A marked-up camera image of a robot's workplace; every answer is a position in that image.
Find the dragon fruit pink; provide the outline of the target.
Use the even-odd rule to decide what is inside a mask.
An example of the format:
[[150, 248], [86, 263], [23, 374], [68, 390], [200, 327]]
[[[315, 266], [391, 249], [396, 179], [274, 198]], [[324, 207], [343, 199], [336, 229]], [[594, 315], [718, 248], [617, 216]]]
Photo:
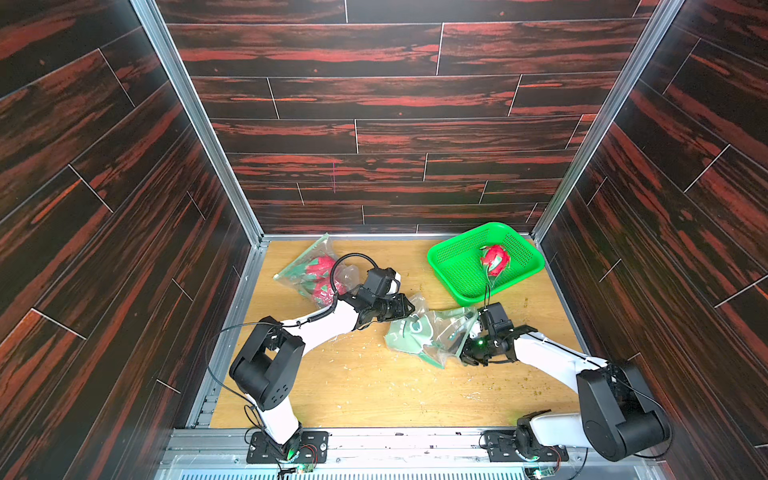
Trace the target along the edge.
[[481, 265], [489, 278], [500, 276], [510, 263], [510, 255], [501, 245], [483, 247], [481, 253]]

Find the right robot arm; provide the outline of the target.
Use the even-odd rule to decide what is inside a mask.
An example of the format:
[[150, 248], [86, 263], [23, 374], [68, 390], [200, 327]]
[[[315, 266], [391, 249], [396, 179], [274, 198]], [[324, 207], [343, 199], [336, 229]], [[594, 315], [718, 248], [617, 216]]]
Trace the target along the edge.
[[554, 342], [529, 325], [516, 326], [499, 303], [478, 312], [477, 335], [460, 360], [471, 366], [522, 363], [559, 381], [578, 396], [579, 411], [542, 410], [517, 420], [512, 442], [527, 461], [549, 461], [560, 447], [595, 451], [617, 462], [673, 440], [673, 427], [643, 374], [629, 362], [612, 363]]

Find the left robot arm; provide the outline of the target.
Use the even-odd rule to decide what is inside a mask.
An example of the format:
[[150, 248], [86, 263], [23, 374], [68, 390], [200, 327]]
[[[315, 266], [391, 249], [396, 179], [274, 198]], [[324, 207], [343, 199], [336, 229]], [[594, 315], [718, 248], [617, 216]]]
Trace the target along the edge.
[[314, 348], [375, 322], [409, 317], [415, 306], [400, 291], [401, 276], [374, 267], [362, 285], [334, 298], [308, 316], [279, 322], [268, 316], [253, 328], [229, 368], [229, 376], [256, 408], [262, 431], [290, 457], [298, 449], [302, 425], [290, 404], [303, 357]]

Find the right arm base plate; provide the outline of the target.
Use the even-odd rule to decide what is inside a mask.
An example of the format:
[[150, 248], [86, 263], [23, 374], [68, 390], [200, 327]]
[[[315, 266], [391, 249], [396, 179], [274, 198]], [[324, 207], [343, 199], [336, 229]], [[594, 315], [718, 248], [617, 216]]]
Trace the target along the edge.
[[484, 450], [491, 462], [549, 462], [560, 464], [569, 460], [566, 449], [558, 446], [543, 446], [533, 434], [523, 429], [485, 430], [480, 434], [478, 446]]

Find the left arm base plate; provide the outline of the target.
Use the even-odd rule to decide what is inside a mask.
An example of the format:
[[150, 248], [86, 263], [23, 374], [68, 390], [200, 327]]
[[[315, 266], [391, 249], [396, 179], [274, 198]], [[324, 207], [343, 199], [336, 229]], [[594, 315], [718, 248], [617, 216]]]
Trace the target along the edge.
[[249, 439], [246, 463], [251, 465], [289, 463], [316, 465], [327, 460], [329, 433], [301, 430], [285, 444], [278, 444], [265, 432], [254, 431]]

